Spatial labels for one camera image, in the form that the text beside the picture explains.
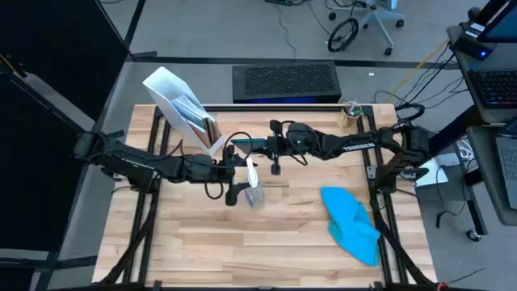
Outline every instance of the office chair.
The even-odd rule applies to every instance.
[[[366,15],[359,21],[359,27],[364,29],[368,28],[370,22],[374,19],[379,24],[380,29],[382,29],[383,35],[386,41],[389,44],[389,47],[385,50],[385,55],[390,56],[393,51],[393,47],[395,43],[391,38],[391,35],[386,30],[386,26],[382,23],[382,19],[396,19],[396,27],[400,28],[404,26],[404,18],[406,17],[404,14],[392,12],[392,10],[397,8],[397,0],[366,0],[364,1],[364,5],[355,6],[352,5],[347,6],[329,6],[330,9],[336,11],[350,11],[352,8],[354,12],[356,11],[367,11]],[[335,20],[336,14],[335,12],[329,13],[329,19]]]

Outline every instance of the computer screen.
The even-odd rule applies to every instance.
[[[479,35],[481,42],[517,42],[517,1],[508,1]]]

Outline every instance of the blue towel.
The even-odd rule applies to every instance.
[[[329,232],[338,245],[368,266],[378,265],[380,232],[364,205],[343,188],[323,187],[322,198],[331,216]]]

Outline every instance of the gray floor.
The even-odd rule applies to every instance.
[[[312,0],[311,3],[323,25],[331,29],[335,23],[327,19],[324,2]],[[374,25],[361,31],[345,52],[329,53],[325,46],[327,35],[314,20],[307,4],[282,6],[281,10],[283,23],[289,30],[291,43],[297,48],[298,58],[421,61],[447,37],[445,28],[448,25],[464,20],[471,6],[482,6],[484,3],[481,0],[401,0],[399,11],[407,15],[406,25],[399,30],[394,27],[393,21],[386,22],[396,41],[391,57],[382,54],[386,44]],[[136,5],[137,0],[104,5],[122,36],[128,30]],[[343,12],[338,13],[338,20],[346,17]],[[285,43],[284,30],[278,24],[278,11],[262,0],[147,0],[131,50],[134,53],[157,50],[159,56],[167,57],[290,58],[293,53]],[[106,132],[126,129],[133,105],[152,102],[141,82],[161,65],[185,80],[202,103],[232,103],[231,65],[127,63],[106,111],[103,124]],[[338,67],[338,77],[343,98],[371,103],[376,91],[391,91],[410,71]],[[459,77],[457,70],[442,72],[418,99],[439,92]],[[415,78],[398,94],[404,95],[414,81]],[[424,104],[431,106],[446,96],[439,95]],[[386,97],[386,94],[380,93],[378,101],[382,102]],[[417,120],[417,124],[431,131],[440,130],[470,104],[469,94],[462,93],[429,110]],[[459,177],[449,179],[457,181]],[[94,255],[99,249],[112,187],[113,182],[101,175],[99,169],[92,167],[89,170],[61,258]],[[449,197],[456,199],[460,195],[452,189],[444,188],[444,194],[447,196],[448,191],[454,192],[455,195]],[[517,229],[501,225],[484,185],[477,185],[475,193],[489,230],[489,235],[478,243],[470,242],[464,235],[466,230],[473,227],[468,211],[465,210],[459,217],[444,217],[438,230],[435,228],[435,215],[440,211],[440,204],[435,187],[418,190],[438,278],[450,281],[476,269],[486,268],[454,286],[511,289],[512,285],[517,284],[517,250],[513,247],[517,241]],[[447,207],[459,209],[461,202],[448,201]],[[93,268],[56,272],[51,286],[87,285],[92,273]]]

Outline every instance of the wooden tabletop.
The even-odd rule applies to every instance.
[[[146,150],[154,109],[154,105],[135,106],[128,145]],[[373,105],[373,110],[378,128],[397,121],[391,104]],[[356,127],[343,130],[336,125],[337,112],[211,114],[226,137],[237,131],[266,137],[271,135],[271,119],[295,120],[336,135],[357,133]],[[158,131],[156,153],[162,130],[163,125]],[[168,149],[173,149],[180,139],[178,133],[171,132]],[[187,140],[183,144],[186,154],[200,152]],[[383,155],[385,162],[393,156],[387,150],[383,150]],[[216,158],[221,158],[221,151]],[[281,158],[281,175],[270,174],[271,161],[266,157],[253,158],[265,186],[266,205],[259,210],[251,209],[242,194],[237,205],[229,207],[224,197],[208,199],[202,184],[162,183],[147,285],[161,280],[164,286],[366,287],[382,280],[380,265],[369,267],[337,246],[327,229],[329,215],[320,194],[322,186],[346,188],[372,215],[360,151],[324,162],[307,157],[307,167],[292,158]],[[238,169],[235,182],[245,180],[246,170]],[[413,184],[407,181],[399,181],[397,187],[414,192]],[[219,193],[219,185],[208,188],[213,196]],[[402,192],[392,197],[402,246],[423,272],[435,280],[416,198]],[[93,281],[106,276],[124,253],[136,204],[137,193],[127,188],[113,195]],[[391,248],[389,255],[393,279],[397,281]],[[133,280],[137,278],[140,257],[141,249],[136,255]]]

